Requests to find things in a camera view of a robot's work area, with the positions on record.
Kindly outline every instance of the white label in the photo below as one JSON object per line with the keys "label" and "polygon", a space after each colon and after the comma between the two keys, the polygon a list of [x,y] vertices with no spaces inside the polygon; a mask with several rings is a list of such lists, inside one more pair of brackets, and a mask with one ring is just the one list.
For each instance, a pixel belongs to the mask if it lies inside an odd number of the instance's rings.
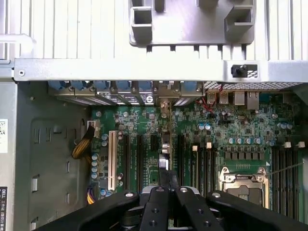
{"label": "white label", "polygon": [[8,152],[8,120],[0,119],[0,153]]}

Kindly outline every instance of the gray plastic shroud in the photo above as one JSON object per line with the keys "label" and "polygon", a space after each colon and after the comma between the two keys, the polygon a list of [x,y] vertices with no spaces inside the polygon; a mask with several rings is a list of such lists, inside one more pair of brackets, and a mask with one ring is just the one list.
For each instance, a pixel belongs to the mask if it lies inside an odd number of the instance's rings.
{"label": "gray plastic shroud", "polygon": [[255,0],[129,0],[133,46],[249,44]]}

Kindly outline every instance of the white pci slot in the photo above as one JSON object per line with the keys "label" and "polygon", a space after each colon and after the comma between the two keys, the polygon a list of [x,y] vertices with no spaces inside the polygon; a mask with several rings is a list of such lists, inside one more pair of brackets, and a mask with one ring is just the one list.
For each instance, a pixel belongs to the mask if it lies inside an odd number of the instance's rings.
{"label": "white pci slot", "polygon": [[109,131],[108,190],[116,189],[116,156],[117,156],[116,131]]}

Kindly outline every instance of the motherboard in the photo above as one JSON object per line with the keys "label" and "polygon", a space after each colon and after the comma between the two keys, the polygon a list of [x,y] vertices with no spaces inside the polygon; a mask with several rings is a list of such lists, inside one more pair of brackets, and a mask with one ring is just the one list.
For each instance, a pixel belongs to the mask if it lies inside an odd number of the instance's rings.
{"label": "motherboard", "polygon": [[220,101],[184,107],[97,106],[92,141],[91,185],[97,199],[124,189],[141,193],[159,184],[159,159],[181,185],[205,196],[224,190],[245,200],[303,219],[300,100],[261,93],[259,109]]}

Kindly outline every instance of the label sticker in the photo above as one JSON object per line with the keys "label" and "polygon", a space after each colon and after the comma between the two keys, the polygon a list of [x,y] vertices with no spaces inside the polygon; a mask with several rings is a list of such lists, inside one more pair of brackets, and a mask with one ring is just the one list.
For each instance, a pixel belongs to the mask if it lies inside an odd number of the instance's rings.
{"label": "label sticker", "polygon": [[8,120],[0,119],[0,153],[7,153],[7,152],[8,152]]}
{"label": "label sticker", "polygon": [[0,231],[5,231],[8,187],[0,187]]}

